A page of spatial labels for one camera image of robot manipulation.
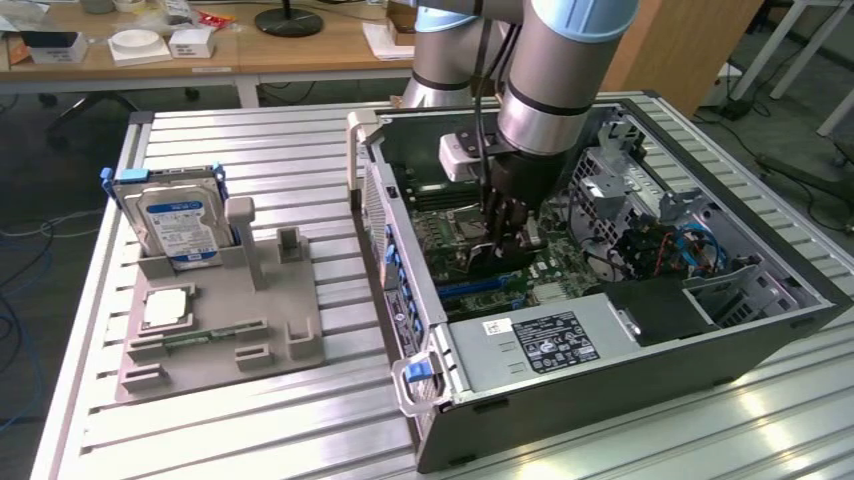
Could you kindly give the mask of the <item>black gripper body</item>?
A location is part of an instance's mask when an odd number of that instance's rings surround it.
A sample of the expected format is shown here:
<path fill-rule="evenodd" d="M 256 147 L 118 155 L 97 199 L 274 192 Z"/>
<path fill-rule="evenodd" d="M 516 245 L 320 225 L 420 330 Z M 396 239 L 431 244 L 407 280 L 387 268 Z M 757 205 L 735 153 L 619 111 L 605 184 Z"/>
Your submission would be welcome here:
<path fill-rule="evenodd" d="M 497 154 L 489 173 L 491 203 L 516 202 L 528 210 L 537 210 L 555 188 L 565 165 L 564 154 L 540 156 L 521 151 Z"/>

